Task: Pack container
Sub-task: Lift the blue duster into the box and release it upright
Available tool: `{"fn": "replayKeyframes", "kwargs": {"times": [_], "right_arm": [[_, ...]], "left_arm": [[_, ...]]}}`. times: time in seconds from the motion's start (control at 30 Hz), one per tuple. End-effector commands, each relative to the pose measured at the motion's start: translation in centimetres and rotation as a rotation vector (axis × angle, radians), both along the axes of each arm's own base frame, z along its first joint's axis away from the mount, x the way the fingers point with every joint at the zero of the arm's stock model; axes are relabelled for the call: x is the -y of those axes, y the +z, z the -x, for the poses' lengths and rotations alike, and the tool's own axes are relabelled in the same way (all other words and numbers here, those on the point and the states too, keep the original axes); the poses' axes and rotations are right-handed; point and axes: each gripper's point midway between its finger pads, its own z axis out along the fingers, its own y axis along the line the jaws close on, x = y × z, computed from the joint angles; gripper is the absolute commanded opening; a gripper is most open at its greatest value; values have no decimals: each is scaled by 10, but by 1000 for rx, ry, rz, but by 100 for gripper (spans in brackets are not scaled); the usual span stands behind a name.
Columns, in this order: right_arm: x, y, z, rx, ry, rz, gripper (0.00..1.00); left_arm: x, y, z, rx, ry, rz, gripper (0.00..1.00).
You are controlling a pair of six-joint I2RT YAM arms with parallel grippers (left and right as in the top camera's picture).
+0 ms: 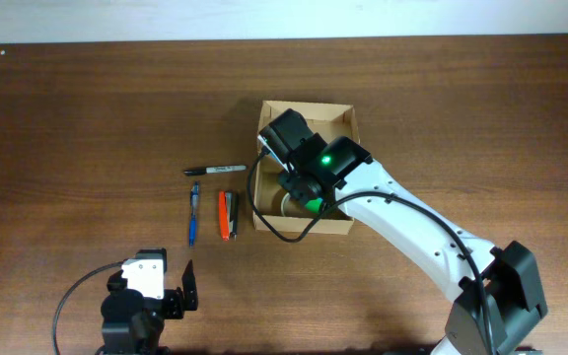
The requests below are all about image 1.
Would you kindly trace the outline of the orange black stapler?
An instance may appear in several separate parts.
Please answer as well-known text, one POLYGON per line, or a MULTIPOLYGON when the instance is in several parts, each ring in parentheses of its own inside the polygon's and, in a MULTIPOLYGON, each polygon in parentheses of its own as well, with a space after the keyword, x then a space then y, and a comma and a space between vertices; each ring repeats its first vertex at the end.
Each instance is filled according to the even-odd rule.
POLYGON ((239 195, 232 190, 220 190, 218 194, 218 217, 223 241, 234 241, 238 235, 239 195))

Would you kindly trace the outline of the blue ballpoint pen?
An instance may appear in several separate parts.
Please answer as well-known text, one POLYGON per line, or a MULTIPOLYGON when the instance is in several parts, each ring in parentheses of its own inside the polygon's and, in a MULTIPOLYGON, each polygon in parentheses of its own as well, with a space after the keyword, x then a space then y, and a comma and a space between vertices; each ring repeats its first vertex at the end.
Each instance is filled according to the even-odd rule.
POLYGON ((188 226, 188 246, 193 248, 197 236, 197 207, 199 201, 200 184, 196 181, 190 191, 190 217, 188 226))

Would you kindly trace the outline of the green tape roll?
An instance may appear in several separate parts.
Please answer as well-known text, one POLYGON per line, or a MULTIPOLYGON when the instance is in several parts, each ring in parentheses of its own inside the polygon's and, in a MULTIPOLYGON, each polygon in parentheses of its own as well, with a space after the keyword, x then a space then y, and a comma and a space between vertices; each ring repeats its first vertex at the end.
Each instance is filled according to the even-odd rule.
POLYGON ((310 212, 313 212, 315 214, 319 214, 323 210, 324 205, 325 205, 325 202, 323 201, 322 198, 316 198, 316 199, 309 200, 305 204, 305 208, 307 210, 309 210, 310 212))

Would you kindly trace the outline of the brown cardboard box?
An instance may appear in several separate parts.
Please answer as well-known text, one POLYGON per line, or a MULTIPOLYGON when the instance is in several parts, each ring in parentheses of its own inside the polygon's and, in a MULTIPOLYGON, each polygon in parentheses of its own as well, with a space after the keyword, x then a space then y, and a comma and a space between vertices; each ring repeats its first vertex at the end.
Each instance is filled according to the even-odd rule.
MULTIPOLYGON (((318 133, 326 142, 347 136, 355 142, 360 141, 358 123, 354 106, 320 103, 302 103, 285 101, 265 101, 262 103, 257 129, 261 130, 286 109, 299 112, 307 121, 309 128, 318 133)), ((253 202, 265 221, 269 222, 280 234, 301 233, 313 220, 310 212, 305 217, 283 217, 280 214, 280 202, 286 194, 277 182, 282 166, 270 157, 263 158, 257 165, 252 187, 253 202)), ((317 234, 346 235, 354 220, 336 210, 322 218, 312 228, 317 234)))

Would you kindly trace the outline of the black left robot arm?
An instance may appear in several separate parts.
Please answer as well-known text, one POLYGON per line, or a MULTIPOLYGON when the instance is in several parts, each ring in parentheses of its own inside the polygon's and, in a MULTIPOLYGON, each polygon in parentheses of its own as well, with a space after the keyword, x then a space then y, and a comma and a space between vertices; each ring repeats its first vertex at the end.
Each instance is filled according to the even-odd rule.
POLYGON ((108 296, 101 305, 105 354, 170 352, 159 344, 165 322, 195 312, 198 293, 192 261, 175 289, 165 287, 167 270, 165 249, 141 249, 108 279, 108 296))

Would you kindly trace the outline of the black sharpie marker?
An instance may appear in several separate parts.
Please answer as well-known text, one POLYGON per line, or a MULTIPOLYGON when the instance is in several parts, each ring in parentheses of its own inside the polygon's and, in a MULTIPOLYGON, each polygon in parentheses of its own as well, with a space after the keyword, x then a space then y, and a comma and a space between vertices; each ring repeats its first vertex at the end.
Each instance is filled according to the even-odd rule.
POLYGON ((246 165, 227 165, 227 166, 210 166, 210 167, 196 167, 184 170, 183 173, 187 177, 205 176, 212 174, 226 174, 242 172, 247 169, 246 165))

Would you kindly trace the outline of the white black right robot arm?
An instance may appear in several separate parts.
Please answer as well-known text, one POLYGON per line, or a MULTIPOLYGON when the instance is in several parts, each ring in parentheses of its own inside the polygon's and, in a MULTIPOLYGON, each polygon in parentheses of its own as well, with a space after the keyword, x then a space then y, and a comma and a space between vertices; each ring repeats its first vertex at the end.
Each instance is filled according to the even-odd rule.
POLYGON ((533 253, 517 241, 505 248, 483 240, 402 187, 371 153, 349 137, 326 142, 289 108, 257 135, 261 157, 282 168, 279 184, 324 216, 340 210, 367 225, 413 261, 452 301, 436 354, 514 353, 548 307, 533 253))

